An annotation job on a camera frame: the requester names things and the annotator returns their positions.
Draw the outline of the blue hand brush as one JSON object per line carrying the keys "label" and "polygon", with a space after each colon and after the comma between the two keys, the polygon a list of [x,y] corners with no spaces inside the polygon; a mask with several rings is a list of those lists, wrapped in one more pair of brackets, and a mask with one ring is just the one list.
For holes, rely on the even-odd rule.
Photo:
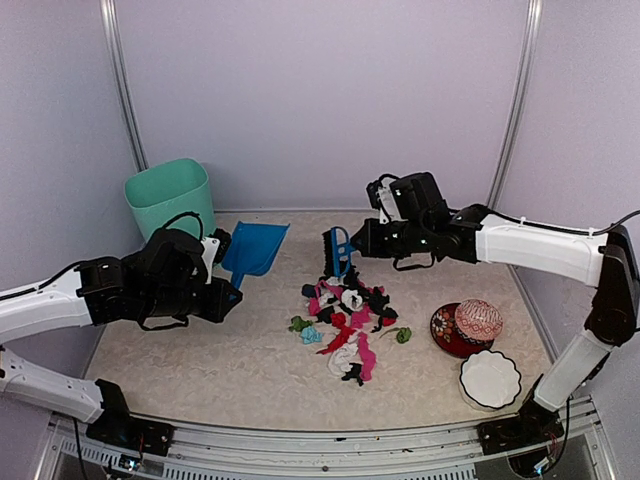
{"label": "blue hand brush", "polygon": [[322,234],[324,247],[324,275],[343,277],[351,268],[351,245],[346,229],[334,226]]}

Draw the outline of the blue dustpan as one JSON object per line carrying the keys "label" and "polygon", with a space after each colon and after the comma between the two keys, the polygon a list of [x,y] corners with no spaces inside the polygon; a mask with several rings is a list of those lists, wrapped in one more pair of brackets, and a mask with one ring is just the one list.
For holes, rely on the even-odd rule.
{"label": "blue dustpan", "polygon": [[231,273],[231,284],[240,290],[246,275],[263,276],[270,269],[288,233],[289,225],[239,221],[221,266]]}

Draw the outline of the teal plastic waste bin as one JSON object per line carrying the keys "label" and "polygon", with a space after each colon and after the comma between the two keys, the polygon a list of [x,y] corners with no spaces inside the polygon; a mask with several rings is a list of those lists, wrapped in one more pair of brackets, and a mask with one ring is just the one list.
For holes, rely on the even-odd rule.
{"label": "teal plastic waste bin", "polygon": [[176,159],[138,173],[125,182],[124,192],[145,241],[184,212],[199,215],[204,236],[216,229],[209,176],[193,159]]}

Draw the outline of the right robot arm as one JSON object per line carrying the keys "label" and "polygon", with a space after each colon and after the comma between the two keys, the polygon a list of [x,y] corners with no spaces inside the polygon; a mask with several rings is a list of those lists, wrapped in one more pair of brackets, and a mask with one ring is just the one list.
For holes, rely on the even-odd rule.
{"label": "right robot arm", "polygon": [[531,444],[546,432],[549,412],[563,406],[638,332],[639,267],[623,221],[602,229],[572,228],[516,218],[480,203],[453,209],[429,172],[385,173],[366,193],[377,214],[351,239],[364,257],[399,262],[427,254],[435,262],[501,264],[520,278],[548,280],[555,288],[574,285],[590,294],[575,336],[559,342],[529,407],[511,423],[518,442]]}

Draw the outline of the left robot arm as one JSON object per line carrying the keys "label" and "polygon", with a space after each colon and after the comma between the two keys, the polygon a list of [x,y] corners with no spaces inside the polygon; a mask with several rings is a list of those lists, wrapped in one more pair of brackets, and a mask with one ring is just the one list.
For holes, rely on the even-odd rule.
{"label": "left robot arm", "polygon": [[[185,328],[193,317],[220,323],[242,300],[236,287],[213,274],[231,242],[222,229],[198,239],[160,228],[136,253],[78,261],[46,281],[6,291],[1,295],[1,342],[120,320],[146,332]],[[118,385],[69,377],[7,348],[1,350],[1,391],[85,424],[99,421],[121,445],[140,434]]]}

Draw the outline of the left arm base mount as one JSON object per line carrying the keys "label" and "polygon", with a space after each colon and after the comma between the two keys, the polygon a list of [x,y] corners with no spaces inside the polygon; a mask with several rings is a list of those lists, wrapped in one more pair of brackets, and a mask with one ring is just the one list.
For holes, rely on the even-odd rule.
{"label": "left arm base mount", "polygon": [[95,384],[102,395],[102,413],[87,424],[85,435],[108,445],[166,457],[175,428],[169,423],[132,415],[115,383],[98,379]]}

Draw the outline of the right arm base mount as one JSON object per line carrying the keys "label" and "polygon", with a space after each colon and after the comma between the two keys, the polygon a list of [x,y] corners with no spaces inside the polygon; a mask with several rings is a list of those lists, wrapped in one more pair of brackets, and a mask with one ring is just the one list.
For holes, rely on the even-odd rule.
{"label": "right arm base mount", "polygon": [[514,416],[482,422],[476,427],[484,455],[537,445],[565,435],[566,428],[558,410],[547,410],[534,401],[535,388],[541,380],[542,376],[533,384]]}

